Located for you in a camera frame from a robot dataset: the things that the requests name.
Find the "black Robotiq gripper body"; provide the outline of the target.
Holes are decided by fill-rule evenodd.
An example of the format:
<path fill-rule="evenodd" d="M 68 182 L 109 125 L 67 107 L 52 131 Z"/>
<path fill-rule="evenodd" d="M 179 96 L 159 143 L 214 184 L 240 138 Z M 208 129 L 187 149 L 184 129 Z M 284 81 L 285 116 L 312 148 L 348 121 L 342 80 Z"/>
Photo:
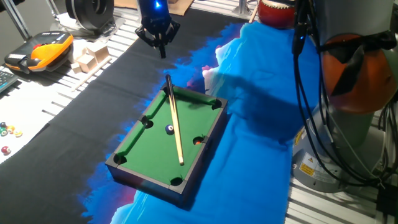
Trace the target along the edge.
<path fill-rule="evenodd" d="M 172 18 L 167 0 L 138 0 L 138 10 L 141 13 L 139 37 L 144 37 L 146 31 L 152 35 L 160 34 L 161 36 L 172 33 Z"/>

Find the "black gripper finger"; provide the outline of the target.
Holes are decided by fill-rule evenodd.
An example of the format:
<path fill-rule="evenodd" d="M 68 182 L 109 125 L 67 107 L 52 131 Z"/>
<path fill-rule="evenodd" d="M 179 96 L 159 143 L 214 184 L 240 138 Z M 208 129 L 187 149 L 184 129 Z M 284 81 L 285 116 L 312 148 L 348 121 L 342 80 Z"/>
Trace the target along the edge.
<path fill-rule="evenodd" d="M 169 28 L 167 29 L 166 33 L 162 36 L 162 58 L 166 58 L 165 46 L 174 40 L 179 28 L 180 24 L 178 22 L 171 21 Z"/>
<path fill-rule="evenodd" d="M 160 39 L 160 35 L 156 34 L 153 36 L 153 39 L 148 38 L 146 36 L 146 29 L 143 26 L 138 27 L 135 30 L 135 33 L 137 36 L 142 39 L 145 43 L 147 43 L 149 46 L 158 49 L 160 53 L 161 58 L 165 58 L 165 44 L 163 41 Z"/>

